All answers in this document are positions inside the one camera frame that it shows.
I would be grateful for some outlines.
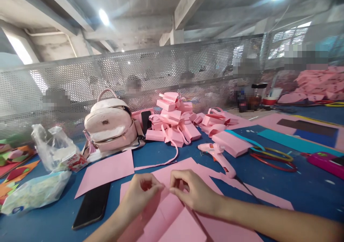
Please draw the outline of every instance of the hot glue gun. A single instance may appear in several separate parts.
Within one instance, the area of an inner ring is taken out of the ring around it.
[[[234,168],[229,164],[227,159],[222,155],[224,149],[218,145],[217,143],[203,143],[198,145],[198,149],[201,152],[209,153],[214,161],[220,163],[220,165],[224,168],[226,175],[230,178],[234,178],[236,176],[236,172]]]

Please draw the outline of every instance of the perforated metal screen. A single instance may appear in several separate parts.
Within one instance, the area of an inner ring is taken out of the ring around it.
[[[336,52],[332,55],[335,54],[336,64],[340,64],[344,31],[339,30],[339,25],[328,28],[332,32],[315,42],[334,40],[336,45],[331,51]],[[302,41],[296,39],[300,35],[295,33],[304,30],[297,29],[292,37],[289,32],[277,31],[1,70],[0,139],[10,138],[17,144],[28,142],[31,125],[37,123],[45,128],[60,125],[71,139],[82,139],[84,118],[100,92],[108,87],[132,111],[153,107],[157,113],[161,110],[156,107],[158,94],[167,91],[180,92],[192,102],[194,112],[205,113],[212,106],[232,105],[238,87],[259,80],[271,83],[276,73],[282,76],[279,84],[288,90],[293,85],[291,77],[298,71],[283,68],[281,44],[285,40],[310,42],[319,31],[318,26],[308,27]],[[238,58],[246,59],[238,64]]]

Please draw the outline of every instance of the concrete ceiling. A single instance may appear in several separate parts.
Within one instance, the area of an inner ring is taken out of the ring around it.
[[[334,0],[0,0],[0,19],[32,33],[54,28],[87,40],[92,50],[114,52],[158,46],[164,35],[170,39],[180,29],[184,42],[195,42],[250,34],[257,22],[270,16],[283,27],[327,12],[333,4]],[[110,26],[100,22],[99,9],[108,14]],[[61,52],[68,46],[67,36],[31,39],[44,61],[75,54],[71,47]]]

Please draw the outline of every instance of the plastic bag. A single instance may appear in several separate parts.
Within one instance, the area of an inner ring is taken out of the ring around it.
[[[36,143],[36,150],[47,171],[67,170],[69,159],[74,155],[81,155],[79,148],[67,137],[61,127],[55,126],[48,130],[53,136],[52,142],[51,139],[47,140],[47,133],[41,124],[32,125],[32,128],[31,137]]]
[[[27,181],[6,198],[1,213],[12,215],[57,201],[71,174],[71,171],[61,171]]]

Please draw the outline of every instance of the black phone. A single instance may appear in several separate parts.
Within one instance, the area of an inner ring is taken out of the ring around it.
[[[98,186],[85,194],[78,215],[73,223],[72,230],[88,226],[100,221],[104,217],[110,185],[111,183],[107,183]]]
[[[141,112],[142,125],[143,125],[143,130],[142,130],[143,134],[146,134],[147,129],[152,127],[152,122],[149,120],[149,116],[151,114],[152,113],[150,111]]]

